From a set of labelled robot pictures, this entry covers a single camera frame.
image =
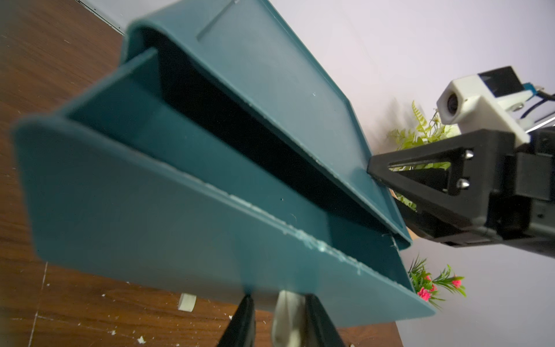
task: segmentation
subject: metal screw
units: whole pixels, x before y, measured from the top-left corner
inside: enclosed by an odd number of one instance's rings
[[[458,189],[467,189],[470,187],[470,182],[466,178],[459,178],[457,181]]]
[[[515,105],[511,106],[511,111],[516,112],[516,111],[522,109],[523,107],[524,107],[523,103],[518,103],[518,104],[515,104]]]
[[[469,150],[469,149],[467,149],[467,150],[465,151],[464,158],[465,158],[466,160],[469,160],[469,159],[474,158],[474,152],[471,151],[471,150]]]

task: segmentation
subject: camera lens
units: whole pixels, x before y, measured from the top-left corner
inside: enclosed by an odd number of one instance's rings
[[[457,109],[458,109],[458,99],[455,93],[453,93],[449,95],[449,98],[447,99],[447,110],[452,115],[455,115],[455,113],[457,113]]]

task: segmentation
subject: teal plastic bin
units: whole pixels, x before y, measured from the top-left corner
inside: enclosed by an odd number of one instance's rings
[[[266,0],[192,0],[129,28],[120,67],[13,132],[38,254],[337,326],[429,316],[410,237],[349,101]]]

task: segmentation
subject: white wall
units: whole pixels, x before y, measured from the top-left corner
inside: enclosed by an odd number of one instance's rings
[[[175,0],[86,0],[115,27]],[[428,115],[447,83],[512,65],[523,82],[555,93],[553,0],[271,0],[351,100],[372,150]],[[535,119],[555,110],[548,103]],[[404,251],[449,263],[468,298],[450,298],[433,318],[399,322],[405,346],[553,345],[555,262],[503,246],[453,249],[418,240]]]

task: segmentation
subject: plastic bin lid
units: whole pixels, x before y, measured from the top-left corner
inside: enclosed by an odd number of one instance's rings
[[[396,236],[411,238],[389,190],[366,166],[371,152],[352,106],[266,0],[182,1],[128,29],[122,63],[165,35],[252,114]]]

